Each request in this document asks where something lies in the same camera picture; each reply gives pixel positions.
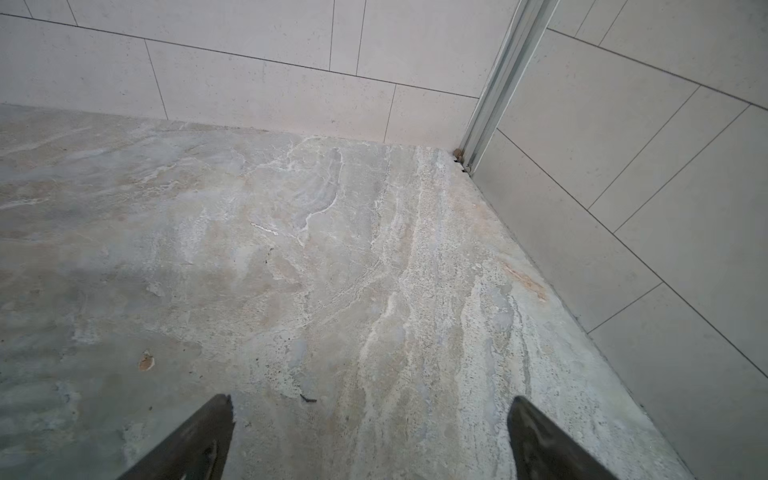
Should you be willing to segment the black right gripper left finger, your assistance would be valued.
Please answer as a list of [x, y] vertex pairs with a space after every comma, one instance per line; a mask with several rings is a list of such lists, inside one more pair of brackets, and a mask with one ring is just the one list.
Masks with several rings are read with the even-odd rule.
[[214, 395], [119, 479], [221, 479], [234, 427], [231, 396]]

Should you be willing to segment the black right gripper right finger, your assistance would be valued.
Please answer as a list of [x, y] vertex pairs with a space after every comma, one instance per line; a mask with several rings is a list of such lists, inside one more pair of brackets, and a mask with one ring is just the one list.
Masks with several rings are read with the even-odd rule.
[[507, 429], [517, 479], [617, 480], [522, 395], [512, 401]]

